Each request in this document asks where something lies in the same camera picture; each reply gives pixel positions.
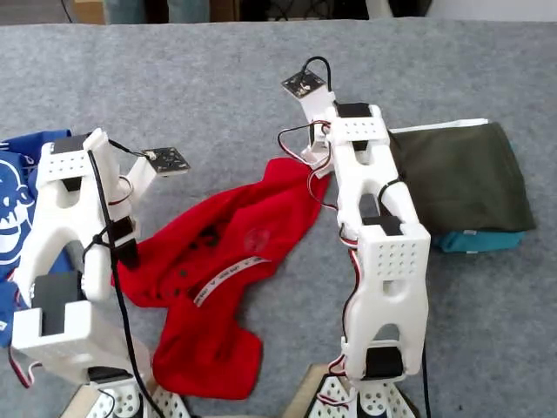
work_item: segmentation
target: olive green fabric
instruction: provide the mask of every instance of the olive green fabric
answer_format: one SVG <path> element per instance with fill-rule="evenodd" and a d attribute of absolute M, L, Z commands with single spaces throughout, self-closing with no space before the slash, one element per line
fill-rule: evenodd
<path fill-rule="evenodd" d="M 535 228 L 522 173 L 499 124 L 398 132 L 391 139 L 430 233 Z"/>

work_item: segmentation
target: gray felt surface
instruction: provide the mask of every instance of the gray felt surface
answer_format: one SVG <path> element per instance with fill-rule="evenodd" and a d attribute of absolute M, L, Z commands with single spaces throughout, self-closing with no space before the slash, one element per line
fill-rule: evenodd
<path fill-rule="evenodd" d="M 432 253 L 433 416 L 555 416 L 556 24 L 0 28 L 0 137 L 100 125 L 130 147 L 178 147 L 193 169 L 152 187 L 139 214 L 148 236 L 201 199 L 261 177 L 280 155 L 276 132 L 304 122 L 279 82 L 314 54 L 330 59 L 339 101 L 376 103 L 391 127 L 490 118 L 507 130 L 539 228 L 513 251 Z M 303 141 L 300 133 L 300 147 Z M 323 212 L 279 272 L 245 296 L 238 316 L 265 342 L 252 396 L 191 398 L 195 414 L 279 415 L 308 365 L 336 356 L 353 281 L 336 232 L 333 215 Z M 118 320 L 113 301 L 106 309 Z M 131 320 L 155 347 L 164 311 L 131 308 Z M 56 416 L 75 389 L 38 372 L 25 392 L 4 353 L 0 377 L 2 417 Z M 422 405 L 418 376 L 402 387 Z"/>

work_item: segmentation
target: black cable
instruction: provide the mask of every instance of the black cable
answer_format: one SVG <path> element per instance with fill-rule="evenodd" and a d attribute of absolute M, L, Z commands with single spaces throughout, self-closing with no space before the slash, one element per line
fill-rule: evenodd
<path fill-rule="evenodd" d="M 307 61 L 305 61 L 304 66 L 302 66 L 302 71 L 300 72 L 300 75 L 299 75 L 299 84 L 302 84 L 302 82 L 304 81 L 305 70 L 307 69 L 307 66 L 310 63 L 312 63 L 313 61 L 321 61 L 323 64 L 325 64 L 325 67 L 327 68 L 327 90 L 332 91 L 332 87 L 331 87 L 331 65 L 326 60 L 326 58 L 321 57 L 319 55 L 316 55 L 315 57 L 311 57 Z"/>
<path fill-rule="evenodd" d="M 127 152 L 128 154 L 131 155 L 135 155 L 136 157 L 149 158 L 147 154 L 145 154 L 144 152 L 132 151 L 130 148 L 128 148 L 127 146 L 123 146 L 119 142 L 116 142 L 114 139 L 109 139 L 108 143 L 112 145 L 114 148 L 118 148 L 120 151 Z"/>
<path fill-rule="evenodd" d="M 125 335 L 125 344 L 128 348 L 128 355 L 130 357 L 131 368 L 133 369 L 133 375 L 138 382 L 139 390 L 143 397 L 149 402 L 151 408 L 157 413 L 160 418 L 164 418 L 163 411 L 158 407 L 155 403 L 151 395 L 147 391 L 143 380 L 141 379 L 141 374 L 139 373 L 138 369 L 138 361 L 136 359 L 135 349 L 133 348 L 133 341 L 131 340 L 131 330 L 130 330 L 130 320 L 128 318 L 128 311 L 125 307 L 124 296 L 122 294 L 122 287 L 120 286 L 120 276 L 118 275 L 117 269 L 117 260 L 114 257 L 114 233 L 112 231 L 112 221 L 111 216 L 108 212 L 108 206 L 106 204 L 106 199 L 104 198 L 104 190 L 103 184 L 101 182 L 101 176 L 98 171 L 97 161 L 95 160 L 95 156 L 93 155 L 93 151 L 87 151 L 87 155 L 89 156 L 89 160 L 91 161 L 91 166 L 93 168 L 93 174 L 95 175 L 95 181 L 97 182 L 97 191 L 98 191 L 98 198 L 100 200 L 101 209 L 103 211 L 104 223 L 106 224 L 106 232 L 108 234 L 108 242 L 111 249 L 111 270 L 112 270 L 112 277 L 114 279 L 114 288 L 116 289 L 116 296 L 118 300 L 118 306 L 120 307 L 120 313 L 122 314 L 122 322 L 124 324 L 124 335 Z"/>
<path fill-rule="evenodd" d="M 424 349 L 421 352 L 421 378 L 424 384 L 424 403 L 426 404 L 426 417 L 432 418 L 432 410 L 429 405 L 429 385 L 427 384 L 427 356 L 425 342 Z"/>
<path fill-rule="evenodd" d="M 62 8 L 64 9 L 64 13 L 66 14 L 66 17 L 68 18 L 68 22 L 70 22 L 71 24 L 73 24 L 73 20 L 71 20 L 70 17 L 70 13 L 68 13 L 68 9 L 66 8 L 66 3 L 64 0 L 60 0 L 60 3 L 62 4 Z"/>
<path fill-rule="evenodd" d="M 381 190 L 379 190 L 379 194 L 377 195 L 377 201 L 379 202 L 380 205 L 383 204 L 383 195 L 385 194 L 386 189 L 388 189 L 391 185 L 394 185 L 394 184 L 399 183 L 401 181 L 403 181 L 403 178 L 401 176 L 398 176 L 396 179 L 385 183 L 383 185 L 383 187 L 381 187 Z"/>
<path fill-rule="evenodd" d="M 103 235 L 104 233 L 106 233 L 106 231 L 107 231 L 107 227 L 105 226 L 100 233 L 96 233 L 95 235 L 93 235 L 93 239 L 91 240 L 89 245 L 86 248 L 84 248 L 81 254 L 81 258 L 84 264 L 85 264 L 85 255 L 89 250 L 91 250 L 93 246 L 106 246 L 107 248 L 111 247 L 109 244 L 103 241 Z"/>
<path fill-rule="evenodd" d="M 114 407 L 116 407 L 116 398 L 115 398 L 114 396 L 112 396 L 111 394 L 109 394 L 108 392 L 105 392 L 105 391 L 103 391 L 103 390 L 101 390 L 101 389 L 98 389 L 98 391 L 99 391 L 101 394 L 105 394 L 106 396 L 109 396 L 110 398 L 112 398 L 112 408 L 111 408 L 111 410 L 108 412 L 108 414 L 106 414 L 106 415 L 104 416 L 104 418 L 110 418 L 111 415 L 112 415 L 112 413 L 114 412 Z"/>

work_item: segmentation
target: hole pattern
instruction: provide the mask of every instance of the hole pattern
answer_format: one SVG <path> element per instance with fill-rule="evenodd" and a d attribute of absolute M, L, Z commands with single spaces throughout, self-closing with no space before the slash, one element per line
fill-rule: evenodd
<path fill-rule="evenodd" d="M 389 278 L 392 276 L 404 278 L 416 273 L 417 262 L 415 243 L 380 244 L 375 262 L 376 274 Z"/>

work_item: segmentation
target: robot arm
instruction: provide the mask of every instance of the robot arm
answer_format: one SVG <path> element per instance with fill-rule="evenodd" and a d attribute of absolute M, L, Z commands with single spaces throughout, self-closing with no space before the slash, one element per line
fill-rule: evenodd
<path fill-rule="evenodd" d="M 318 177 L 336 175 L 337 221 L 359 276 L 343 318 L 343 372 L 360 393 L 417 374 L 426 333 L 430 235 L 399 178 L 380 109 L 337 103 L 325 82 L 305 68 L 283 86 L 310 124 L 302 156 Z M 379 216 L 360 213 L 366 195 Z M 386 330 L 393 335 L 385 337 Z"/>
<path fill-rule="evenodd" d="M 127 394 L 126 399 L 134 400 L 126 406 L 127 416 L 135 416 L 139 389 L 146 396 L 143 381 L 151 378 L 149 349 L 131 336 L 126 320 L 123 331 L 104 320 L 91 303 L 106 300 L 111 291 L 112 254 L 103 209 L 111 223 L 114 256 L 134 267 L 139 230 L 133 205 L 157 175 L 185 172 L 189 166 L 174 148 L 149 150 L 141 153 L 125 177 L 112 144 L 105 132 L 96 129 L 42 149 L 33 228 L 14 272 L 30 309 L 14 315 L 12 346 L 68 381 L 108 388 L 113 399 Z M 99 198 L 101 190 L 106 205 Z M 55 258 L 73 240 L 84 247 L 83 273 L 49 273 Z M 151 397 L 147 401 L 154 405 Z M 151 410 L 145 408 L 142 416 L 152 416 Z"/>

